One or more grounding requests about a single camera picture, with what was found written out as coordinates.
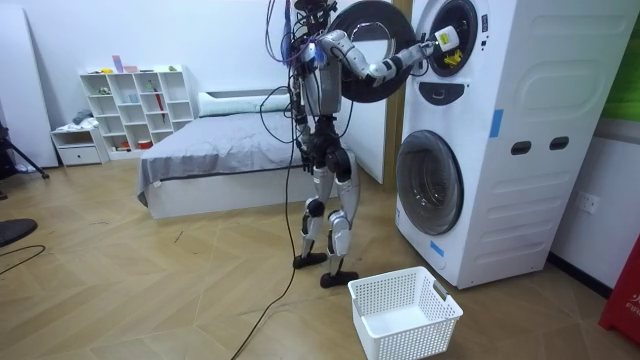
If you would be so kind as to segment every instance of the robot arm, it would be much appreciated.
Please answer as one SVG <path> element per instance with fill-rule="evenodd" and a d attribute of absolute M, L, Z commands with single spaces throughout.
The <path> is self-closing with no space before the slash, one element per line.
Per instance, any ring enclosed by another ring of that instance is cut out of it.
<path fill-rule="evenodd" d="M 413 45 L 398 54 L 377 63 L 369 63 L 342 30 L 334 30 L 322 36 L 318 43 L 325 53 L 338 58 L 360 79 L 371 79 L 378 86 L 402 72 L 407 67 L 432 56 L 456 48 L 460 40 L 452 26 L 436 31 L 423 43 Z"/>

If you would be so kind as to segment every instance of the pillow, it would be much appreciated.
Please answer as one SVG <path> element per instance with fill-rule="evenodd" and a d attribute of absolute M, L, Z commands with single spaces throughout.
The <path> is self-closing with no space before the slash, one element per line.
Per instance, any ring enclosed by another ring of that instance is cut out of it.
<path fill-rule="evenodd" d="M 198 93 L 199 117 L 256 113 L 266 96 L 216 98 L 208 93 Z M 272 95 L 262 107 L 262 112 L 282 111 L 289 104 L 289 95 Z"/>

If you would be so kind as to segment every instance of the white laundry basket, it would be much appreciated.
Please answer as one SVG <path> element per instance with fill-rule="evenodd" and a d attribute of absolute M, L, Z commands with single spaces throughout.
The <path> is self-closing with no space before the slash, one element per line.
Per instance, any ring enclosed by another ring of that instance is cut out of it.
<path fill-rule="evenodd" d="M 424 267 L 351 281 L 349 292 L 353 323 L 369 360 L 444 352 L 462 316 L 460 306 Z"/>

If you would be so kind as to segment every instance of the blue tape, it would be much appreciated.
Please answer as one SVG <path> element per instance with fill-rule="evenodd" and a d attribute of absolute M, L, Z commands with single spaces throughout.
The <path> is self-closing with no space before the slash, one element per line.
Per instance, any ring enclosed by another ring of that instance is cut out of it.
<path fill-rule="evenodd" d="M 438 255 L 444 257 L 444 250 L 440 249 L 440 247 L 438 247 L 438 245 L 436 245 L 436 243 L 434 243 L 433 241 L 431 241 L 431 248 L 438 253 Z"/>
<path fill-rule="evenodd" d="M 491 122 L 491 132 L 489 132 L 489 137 L 498 137 L 500 133 L 500 124 L 502 124 L 502 114 L 504 114 L 504 109 L 496 109 L 493 112 L 493 121 Z"/>

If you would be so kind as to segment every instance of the yellow label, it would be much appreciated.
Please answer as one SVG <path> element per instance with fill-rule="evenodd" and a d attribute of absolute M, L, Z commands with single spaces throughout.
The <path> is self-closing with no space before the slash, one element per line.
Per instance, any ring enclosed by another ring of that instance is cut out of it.
<path fill-rule="evenodd" d="M 440 34 L 440 44 L 447 45 L 449 43 L 449 35 Z"/>

